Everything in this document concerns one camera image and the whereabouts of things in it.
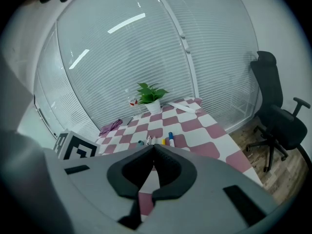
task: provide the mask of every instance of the office chair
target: office chair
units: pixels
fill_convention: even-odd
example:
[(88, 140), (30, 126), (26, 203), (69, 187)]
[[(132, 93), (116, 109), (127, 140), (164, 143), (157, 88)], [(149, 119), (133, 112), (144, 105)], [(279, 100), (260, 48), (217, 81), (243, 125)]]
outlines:
[(282, 110), (283, 93), (275, 56), (265, 51), (258, 51), (257, 53), (259, 58), (251, 62), (251, 68), (261, 90), (262, 105), (255, 116), (260, 118), (266, 129), (256, 126), (253, 132), (256, 133), (257, 130), (260, 130), (261, 136), (265, 140), (248, 144), (246, 152), (250, 152), (251, 147), (254, 146), (268, 145), (270, 148), (269, 166), (264, 167), (263, 170), (268, 172), (272, 166), (274, 148), (283, 154), (281, 159), (284, 161), (288, 157), (286, 150), (297, 148), (307, 135), (307, 127), (297, 118), (297, 114), (302, 106), (307, 108), (311, 106), (295, 97), (293, 99), (297, 102), (297, 106), (294, 112), (291, 114)]

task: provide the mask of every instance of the potted plant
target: potted plant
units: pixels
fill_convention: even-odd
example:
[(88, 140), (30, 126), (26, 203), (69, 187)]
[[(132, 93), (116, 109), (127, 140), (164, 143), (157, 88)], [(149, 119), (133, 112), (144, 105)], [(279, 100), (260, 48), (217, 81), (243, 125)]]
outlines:
[(161, 112), (159, 99), (168, 92), (164, 89), (153, 88), (153, 86), (158, 83), (151, 86), (148, 86), (146, 83), (138, 84), (141, 87), (141, 89), (138, 90), (139, 95), (141, 96), (139, 104), (144, 104), (151, 114), (159, 114)]

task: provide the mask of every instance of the blue marker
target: blue marker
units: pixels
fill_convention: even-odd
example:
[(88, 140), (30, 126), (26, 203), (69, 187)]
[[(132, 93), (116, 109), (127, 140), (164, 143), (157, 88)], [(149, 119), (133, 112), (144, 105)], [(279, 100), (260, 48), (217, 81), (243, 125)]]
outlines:
[(174, 135), (171, 132), (169, 132), (169, 144), (170, 146), (175, 147)]

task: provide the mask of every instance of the pink and white checkered tablecloth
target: pink and white checkered tablecloth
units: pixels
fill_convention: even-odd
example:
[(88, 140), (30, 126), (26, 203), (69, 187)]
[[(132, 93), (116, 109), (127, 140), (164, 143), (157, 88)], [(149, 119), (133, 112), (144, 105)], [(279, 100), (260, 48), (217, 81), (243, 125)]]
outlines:
[[(139, 140), (148, 136), (156, 137), (156, 143), (161, 144), (163, 138), (169, 145), (168, 133), (174, 135), (175, 146), (196, 153), (222, 160), (247, 177), (262, 185), (255, 170), (247, 160), (239, 146), (225, 130), (201, 107), (201, 99), (188, 97), (175, 101), (181, 105), (197, 110), (197, 113), (187, 113), (173, 106), (165, 106), (157, 115), (145, 113), (134, 117), (128, 126), (120, 126), (114, 131), (102, 135), (97, 144), (100, 151), (97, 155), (107, 155), (132, 149)], [(142, 220), (153, 209), (152, 192), (159, 188), (157, 171), (153, 169), (139, 192)]]

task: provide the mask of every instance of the chair base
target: chair base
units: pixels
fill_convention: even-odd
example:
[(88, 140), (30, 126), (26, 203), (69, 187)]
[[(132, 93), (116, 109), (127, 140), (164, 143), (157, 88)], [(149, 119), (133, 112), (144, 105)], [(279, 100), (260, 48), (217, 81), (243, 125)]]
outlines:
[(273, 154), (274, 154), (275, 148), (283, 154), (283, 156), (281, 158), (282, 161), (286, 160), (286, 158), (288, 157), (288, 154), (287, 154), (286, 150), (276, 141), (276, 139), (273, 136), (266, 134), (266, 132), (263, 128), (256, 126), (256, 128), (253, 130), (253, 132), (256, 133), (258, 130), (262, 133), (261, 136), (265, 140), (260, 141), (260, 142), (255, 142), (252, 144), (248, 144), (246, 146), (245, 151), (250, 152), (252, 147), (255, 147), (255, 146), (269, 146), (269, 148), (270, 148), (269, 165), (264, 167), (264, 169), (263, 169), (263, 171), (266, 173), (272, 167)]

